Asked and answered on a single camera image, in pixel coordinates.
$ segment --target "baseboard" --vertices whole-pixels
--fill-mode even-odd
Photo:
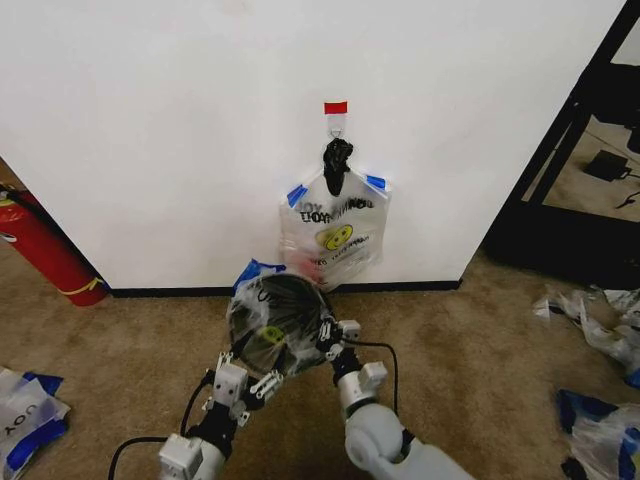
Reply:
[[[443,280],[435,282],[392,282],[392,283],[351,283],[341,285],[332,293],[367,292],[427,292],[457,290],[462,280]],[[142,297],[230,297],[231,287],[195,287],[195,288],[114,288],[111,294],[116,298]]]

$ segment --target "fire extinguisher label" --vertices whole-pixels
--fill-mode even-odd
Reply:
[[[9,235],[8,233],[4,233],[4,232],[0,232],[0,238],[2,238],[3,240],[6,240],[9,243],[15,243],[18,241],[18,239],[13,235]]]

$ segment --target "red tape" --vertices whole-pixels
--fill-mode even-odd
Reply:
[[[340,103],[327,103],[324,104],[325,115],[336,115],[341,113],[347,113],[347,102]]]

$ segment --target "carpet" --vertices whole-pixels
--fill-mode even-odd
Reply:
[[[206,367],[228,346],[227,298],[108,298],[72,306],[0,244],[0,365],[60,375],[69,432],[44,449],[26,480],[106,478],[124,440],[168,435]],[[640,401],[622,369],[579,330],[544,325],[531,306],[545,285],[572,285],[501,266],[480,251],[457,291],[330,295],[339,319],[385,341],[400,362],[402,422],[478,479],[561,479],[568,453],[553,401],[568,388],[616,404]],[[363,361],[385,350],[361,348]],[[381,400],[390,405],[391,378]],[[194,409],[193,418],[201,411]],[[223,478],[369,478],[352,466],[331,368],[288,380],[239,429]],[[159,445],[121,457],[119,480],[156,478]]]

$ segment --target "crumpled plastic bag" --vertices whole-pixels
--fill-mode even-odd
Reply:
[[[640,327],[640,289],[604,290],[604,295],[609,305],[622,313],[626,324]]]
[[[69,407],[56,399],[60,377],[0,367],[0,475],[17,479],[40,447],[67,431]]]
[[[560,390],[560,422],[569,434],[571,459],[563,465],[572,479],[640,479],[640,405],[613,405],[594,397]]]
[[[628,323],[631,318],[625,316],[613,330],[603,327],[587,314],[586,297],[587,293],[580,290],[574,290],[568,297],[560,292],[551,292],[534,304],[534,313],[545,321],[549,321],[551,313],[566,315],[582,330],[591,347],[624,365],[627,384],[640,388],[640,330]]]
[[[251,260],[234,289],[227,310],[231,351],[251,369],[292,376],[325,361],[316,341],[333,314],[310,281],[284,265]]]

